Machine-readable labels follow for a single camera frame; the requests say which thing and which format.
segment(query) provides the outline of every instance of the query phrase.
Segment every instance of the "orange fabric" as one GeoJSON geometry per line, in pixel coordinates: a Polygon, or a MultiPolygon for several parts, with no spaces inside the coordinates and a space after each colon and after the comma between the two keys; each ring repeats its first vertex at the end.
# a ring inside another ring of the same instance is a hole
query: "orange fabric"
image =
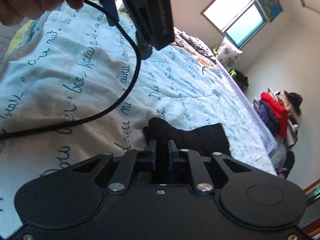
{"type": "Polygon", "coordinates": [[[287,126],[288,126],[288,111],[281,106],[281,104],[277,103],[272,96],[270,96],[266,92],[261,93],[261,100],[268,104],[272,110],[272,112],[275,114],[276,118],[280,122],[280,130],[279,130],[279,136],[281,138],[287,137],[287,126]]]}

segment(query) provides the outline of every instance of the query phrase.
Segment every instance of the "wall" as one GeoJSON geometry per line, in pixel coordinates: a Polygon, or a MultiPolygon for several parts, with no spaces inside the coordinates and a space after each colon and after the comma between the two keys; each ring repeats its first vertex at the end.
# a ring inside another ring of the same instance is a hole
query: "wall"
{"type": "Polygon", "coordinates": [[[291,23],[248,70],[249,100],[268,87],[303,97],[295,165],[289,180],[306,188],[320,178],[320,35],[300,22],[291,23]]]}
{"type": "MultiPolygon", "coordinates": [[[[171,0],[174,25],[187,34],[197,36],[209,47],[220,45],[223,36],[202,16],[200,12],[212,0],[171,0]]],[[[243,54],[236,63],[236,68],[245,71],[251,63],[278,36],[291,20],[291,11],[286,0],[279,0],[284,11],[272,22],[264,26],[243,48],[243,54]]]]}

